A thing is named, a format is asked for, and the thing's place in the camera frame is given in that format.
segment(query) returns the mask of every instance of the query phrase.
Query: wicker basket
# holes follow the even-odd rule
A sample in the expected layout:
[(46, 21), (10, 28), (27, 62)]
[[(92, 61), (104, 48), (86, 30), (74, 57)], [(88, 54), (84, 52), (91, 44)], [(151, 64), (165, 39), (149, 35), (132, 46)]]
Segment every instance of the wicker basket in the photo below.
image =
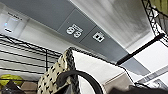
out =
[(70, 76), (66, 83), (64, 84), (64, 86), (58, 88), (57, 85), (56, 85), (56, 79), (58, 77), (58, 75), (61, 73), (61, 72), (65, 72), (65, 71), (69, 71), (69, 70), (76, 70), (77, 65), (78, 63), (75, 62), (76, 60), (76, 57), (74, 57), (73, 53), (75, 52), (79, 53), (79, 54), (82, 54), (86, 57), (89, 57), (89, 58), (92, 58), (92, 59), (96, 59), (98, 61), (101, 62), (101, 64), (103, 65), (109, 65), (110, 67), (108, 68), (113, 68), (111, 69), (112, 71), (117, 71), (117, 70), (121, 70), (120, 73), (116, 73), (114, 76), (111, 76), (112, 78), (108, 78), (108, 80), (106, 79), (106, 82), (104, 84), (101, 84), (102, 86), (102, 89), (103, 89), (103, 92), (104, 94), (107, 94), (108, 91), (113, 87), (113, 86), (116, 86), (117, 84), (119, 85), (122, 85), (122, 86), (119, 86), (119, 87), (124, 87), (124, 84), (123, 83), (126, 83), (125, 86), (129, 86), (129, 85), (132, 85), (133, 83), (131, 82), (130, 78), (129, 78), (129, 75), (127, 75), (127, 72), (124, 68), (120, 67), (120, 66), (115, 66), (113, 63), (111, 62), (108, 62), (106, 61), (105, 59), (102, 59), (96, 55), (93, 55), (91, 53), (88, 53), (88, 52), (85, 52), (85, 51), (81, 51), (81, 50), (78, 50), (74, 47), (70, 47), (68, 50), (66, 50), (64, 52), (64, 54), (58, 59), (58, 62), (55, 63), (39, 80), (38, 82), (38, 94), (54, 94), (56, 93), (57, 91), (59, 91), (61, 88), (63, 88), (64, 86), (68, 85), (68, 84), (71, 84), (72, 85), (72, 91), (73, 91), (73, 94), (85, 94), (83, 93), (81, 90), (83, 90), (83, 88), (81, 89), (81, 85), (79, 83), (79, 80), (80, 78), (78, 78), (77, 75), (73, 75), (73, 76)]

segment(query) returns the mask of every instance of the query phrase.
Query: woven basket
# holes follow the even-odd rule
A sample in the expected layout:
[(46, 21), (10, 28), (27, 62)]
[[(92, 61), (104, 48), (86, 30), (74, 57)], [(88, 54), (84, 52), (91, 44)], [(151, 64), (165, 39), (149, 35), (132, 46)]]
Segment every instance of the woven basket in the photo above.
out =
[(54, 94), (62, 87), (72, 84), (73, 94), (80, 94), (79, 82), (76, 75), (70, 76), (64, 86), (58, 88), (56, 85), (57, 76), (61, 72), (75, 70), (75, 64), (73, 62), (73, 56), (70, 49), (64, 52), (64, 54), (39, 80), (37, 94)]
[[(91, 61), (85, 61), (85, 57), (90, 58)], [(83, 61), (75, 61), (77, 60), (77, 58), (82, 58)], [(101, 74), (106, 74), (108, 75), (108, 78), (105, 79), (105, 82), (99, 83), (103, 89), (104, 94), (107, 94), (109, 92), (109, 90), (112, 87), (115, 87), (118, 85), (118, 87), (121, 87), (121, 89), (126, 89), (127, 86), (132, 85), (132, 81), (129, 77), (129, 75), (127, 74), (126, 70), (120, 66), (115, 66), (113, 63), (106, 61), (105, 59), (102, 59), (96, 55), (93, 55), (91, 53), (85, 52), (85, 51), (81, 51), (79, 49), (76, 49), (74, 47), (70, 47), (68, 50), (66, 50), (64, 52), (64, 54), (58, 59), (58, 62), (55, 63), (39, 80), (38, 82), (38, 94), (54, 94), (57, 91), (59, 91), (61, 88), (63, 88), (64, 86), (71, 84), (72, 85), (72, 91), (73, 94), (94, 94), (94, 92), (90, 92), (88, 85), (86, 87), (81, 87), (81, 83), (79, 83), (79, 81), (82, 81), (82, 86), (86, 85), (83, 84), (83, 80), (81, 80), (81, 78), (77, 75), (74, 76), (70, 76), (66, 83), (64, 84), (64, 86), (58, 88), (56, 85), (56, 79), (57, 76), (61, 73), (61, 72), (65, 72), (65, 71), (69, 71), (69, 70), (76, 70), (76, 68), (79, 68), (77, 65), (79, 65), (80, 62), (83, 62), (84, 66), (82, 65), (81, 69), (83, 67), (87, 68), (89, 66), (87, 66), (87, 64), (90, 63), (94, 63), (94, 66), (91, 66), (91, 68), (93, 69), (95, 66), (97, 66), (97, 64), (102, 64), (102, 66), (105, 66), (105, 68), (108, 68), (112, 71), (92, 71), (89, 72), (89, 74), (92, 75), (92, 73), (96, 73), (96, 75), (93, 74), (94, 78), (96, 78), (96, 80), (99, 82), (99, 78), (101, 78)]]

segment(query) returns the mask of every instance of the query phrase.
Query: metal wire rack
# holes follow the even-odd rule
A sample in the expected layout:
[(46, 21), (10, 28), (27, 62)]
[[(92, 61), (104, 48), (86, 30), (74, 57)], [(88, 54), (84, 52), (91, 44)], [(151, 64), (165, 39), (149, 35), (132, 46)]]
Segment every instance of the metal wire rack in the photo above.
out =
[[(61, 55), (59, 52), (0, 34), (0, 63), (4, 63), (8, 66), (0, 66), (0, 73), (12, 71), (41, 75), (44, 74)], [(15, 64), (16, 67), (21, 65), (25, 67), (25, 69), (17, 69), (12, 67), (11, 64)]]
[(154, 34), (157, 36), (160, 33), (164, 33), (165, 36), (160, 41), (168, 47), (168, 16), (154, 8), (150, 0), (142, 0), (142, 4)]

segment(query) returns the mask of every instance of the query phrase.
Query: black metal bar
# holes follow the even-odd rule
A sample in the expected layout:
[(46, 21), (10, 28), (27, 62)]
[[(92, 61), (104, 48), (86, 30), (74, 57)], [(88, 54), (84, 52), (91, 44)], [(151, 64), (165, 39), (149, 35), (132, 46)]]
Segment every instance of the black metal bar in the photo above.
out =
[(46, 50), (46, 71), (48, 71), (47, 50)]
[(34, 58), (34, 57), (25, 56), (25, 55), (15, 54), (15, 53), (6, 52), (6, 51), (2, 51), (2, 50), (0, 50), (0, 52), (16, 55), (16, 56), (20, 56), (20, 57), (25, 57), (25, 58), (29, 58), (29, 59), (39, 60), (39, 61), (43, 61), (43, 62), (45, 61), (45, 60), (42, 60), (42, 59), (39, 59), (39, 58)]
[(136, 50), (135, 52), (133, 52), (132, 54), (128, 54), (125, 57), (123, 57), (122, 59), (120, 59), (116, 65), (121, 65), (123, 64), (125, 61), (127, 61), (128, 59), (132, 58), (134, 55), (138, 54), (139, 52), (141, 52), (142, 50), (144, 50), (145, 48), (147, 48), (148, 46), (150, 46), (151, 44), (153, 44), (154, 42), (160, 40), (161, 38), (163, 38), (165, 36), (165, 34), (161, 33), (158, 36), (156, 36), (154, 39), (152, 39), (151, 41), (149, 41), (148, 43), (146, 43), (145, 45), (143, 45), (142, 47), (140, 47), (138, 50)]
[(7, 69), (7, 68), (0, 68), (1, 70), (9, 70), (9, 71), (18, 71), (18, 72), (26, 72), (26, 73), (35, 73), (35, 74), (44, 74), (40, 72), (32, 72), (32, 71), (25, 71), (25, 70), (16, 70), (16, 69)]
[(163, 23), (164, 23), (164, 31), (167, 31), (167, 29), (166, 29), (166, 23), (165, 23), (165, 18), (164, 18), (164, 16), (163, 16)]
[(10, 62), (10, 63), (17, 63), (17, 64), (23, 64), (23, 65), (29, 65), (29, 66), (36, 66), (36, 67), (41, 67), (41, 68), (46, 68), (45, 66), (40, 66), (40, 65), (35, 65), (35, 64), (29, 64), (29, 63), (24, 63), (24, 62), (19, 62), (19, 61), (13, 61), (13, 60), (7, 60), (7, 59), (1, 59), (1, 61), (6, 61), (6, 62)]
[(82, 72), (82, 71), (78, 71), (78, 70), (70, 70), (70, 71), (62, 72), (61, 74), (59, 74), (57, 77), (57, 80), (56, 80), (57, 87), (63, 86), (66, 83), (66, 80), (70, 75), (82, 76), (93, 87), (95, 94), (103, 94), (103, 90), (102, 90), (100, 84), (91, 75), (89, 75), (85, 72)]
[[(21, 40), (18, 40), (18, 39), (9, 37), (9, 36), (5, 36), (5, 35), (2, 35), (2, 34), (0, 34), (0, 36), (3, 36), (3, 38), (8, 39), (9, 41), (11, 41), (11, 42), (12, 42), (13, 44), (15, 44), (15, 45), (26, 44), (26, 45), (29, 45), (29, 47), (34, 46), (34, 47), (37, 47), (37, 48), (39, 48), (39, 49), (43, 49), (42, 51), (41, 51), (41, 50), (38, 50), (38, 51), (40, 51), (40, 52), (43, 52), (44, 50), (46, 50), (46, 48), (39, 47), (39, 46), (36, 46), (36, 45), (34, 45), (34, 44), (30, 44), (30, 43), (27, 43), (27, 42), (23, 42), (23, 41), (21, 41)], [(58, 52), (55, 52), (55, 51), (52, 51), (52, 50), (48, 50), (48, 51), (54, 53), (54, 54), (49, 53), (50, 55), (54, 55), (54, 56), (55, 56), (56, 54), (61, 55), (61, 53), (58, 53)]]
[[(34, 54), (38, 54), (38, 55), (42, 55), (42, 56), (45, 56), (45, 54), (41, 54), (41, 53), (38, 53), (38, 52), (34, 52), (34, 51), (30, 51), (30, 50), (26, 50), (26, 49), (23, 49), (23, 48), (19, 48), (19, 47), (15, 47), (15, 46), (12, 46), (12, 45), (8, 45), (6, 43), (0, 43), (1, 45), (5, 45), (5, 46), (8, 46), (8, 47), (11, 47), (11, 48), (15, 48), (15, 49), (19, 49), (19, 50), (23, 50), (23, 51), (27, 51), (27, 52), (31, 52), (31, 53), (34, 53)], [(50, 58), (55, 58), (55, 59), (58, 59), (59, 57), (53, 57), (53, 56), (49, 56), (48, 57)]]

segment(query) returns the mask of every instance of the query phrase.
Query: ceiling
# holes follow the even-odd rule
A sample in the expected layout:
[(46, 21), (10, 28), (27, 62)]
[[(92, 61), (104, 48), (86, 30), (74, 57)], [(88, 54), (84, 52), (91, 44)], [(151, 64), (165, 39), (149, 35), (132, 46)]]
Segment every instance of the ceiling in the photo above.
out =
[(124, 48), (151, 29), (141, 0), (70, 0)]

